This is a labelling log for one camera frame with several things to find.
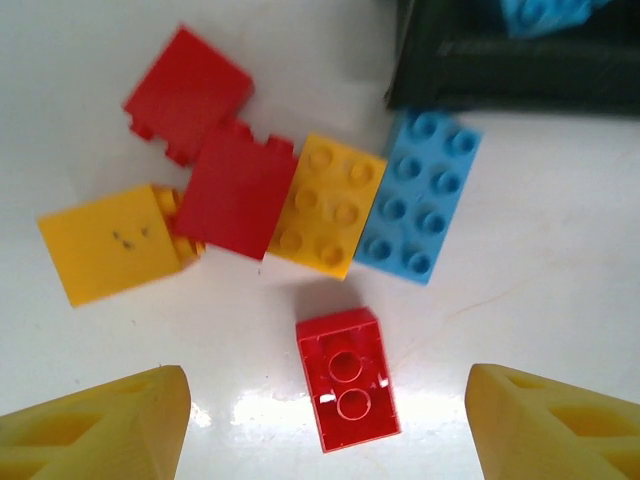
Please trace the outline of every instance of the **blue duplo block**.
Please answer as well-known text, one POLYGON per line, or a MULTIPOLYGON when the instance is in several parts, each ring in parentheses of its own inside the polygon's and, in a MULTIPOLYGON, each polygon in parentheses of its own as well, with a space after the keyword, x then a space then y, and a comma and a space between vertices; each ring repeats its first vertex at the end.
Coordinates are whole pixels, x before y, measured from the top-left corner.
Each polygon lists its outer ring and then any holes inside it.
POLYGON ((511 37, 531 38, 577 25, 603 0, 500 0, 511 37))
POLYGON ((426 284, 482 136, 443 112, 403 112, 355 260, 426 284))

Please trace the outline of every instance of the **yellow 3d-printed part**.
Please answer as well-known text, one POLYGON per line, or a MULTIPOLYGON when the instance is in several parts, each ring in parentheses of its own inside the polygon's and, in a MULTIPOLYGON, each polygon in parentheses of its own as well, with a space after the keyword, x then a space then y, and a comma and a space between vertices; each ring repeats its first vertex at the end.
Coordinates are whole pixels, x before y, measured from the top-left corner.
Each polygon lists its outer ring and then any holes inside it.
POLYGON ((143 185, 38 220, 73 306, 180 271, 203 250, 173 237, 182 196, 143 185))
POLYGON ((487 480, 640 479, 640 405, 498 365, 465 403, 487 480))
POLYGON ((166 366, 0 417, 0 479, 173 479, 190 409, 166 366))
POLYGON ((269 252, 344 278, 386 161, 309 135, 269 252))

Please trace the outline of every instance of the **white surface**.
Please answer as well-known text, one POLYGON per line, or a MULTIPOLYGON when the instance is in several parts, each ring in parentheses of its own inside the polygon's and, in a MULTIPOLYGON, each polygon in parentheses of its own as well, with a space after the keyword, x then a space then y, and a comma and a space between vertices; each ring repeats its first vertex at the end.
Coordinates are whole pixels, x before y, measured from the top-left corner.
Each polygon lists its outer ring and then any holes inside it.
POLYGON ((178 479, 481 478, 469 367, 496 362, 640 402, 640 125, 472 114, 486 132, 428 288, 344 283, 211 249, 184 274, 73 310, 39 214, 185 172, 120 110, 179 20, 248 68, 244 116, 371 150, 389 119, 393 2, 60 0, 0 6, 0 414, 158 364, 189 377, 178 479), (323 455, 296 318, 379 316, 401 435, 323 455))

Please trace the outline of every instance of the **black box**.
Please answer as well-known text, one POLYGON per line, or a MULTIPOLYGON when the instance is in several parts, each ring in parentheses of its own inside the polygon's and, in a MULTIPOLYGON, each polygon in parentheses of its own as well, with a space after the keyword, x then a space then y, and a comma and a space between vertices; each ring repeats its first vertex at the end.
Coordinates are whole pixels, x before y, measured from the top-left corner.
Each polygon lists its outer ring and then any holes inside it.
POLYGON ((473 0, 398 0, 390 108, 640 114, 640 0, 542 38, 489 32, 473 0))

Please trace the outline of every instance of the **red lego brick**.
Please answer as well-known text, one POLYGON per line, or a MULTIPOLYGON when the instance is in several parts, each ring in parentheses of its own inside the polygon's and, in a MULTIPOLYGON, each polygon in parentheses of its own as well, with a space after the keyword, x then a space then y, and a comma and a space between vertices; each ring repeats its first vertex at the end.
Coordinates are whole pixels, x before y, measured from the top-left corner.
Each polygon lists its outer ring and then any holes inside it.
POLYGON ((207 136, 174 230, 262 260, 284 205, 297 161, 293 144, 254 141, 247 125, 229 122, 207 136))
POLYGON ((400 433, 378 321, 368 308, 296 325, 322 450, 400 433))
POLYGON ((181 26, 124 105, 131 130, 167 141, 167 156, 193 163, 207 133, 253 93, 253 80, 181 26))

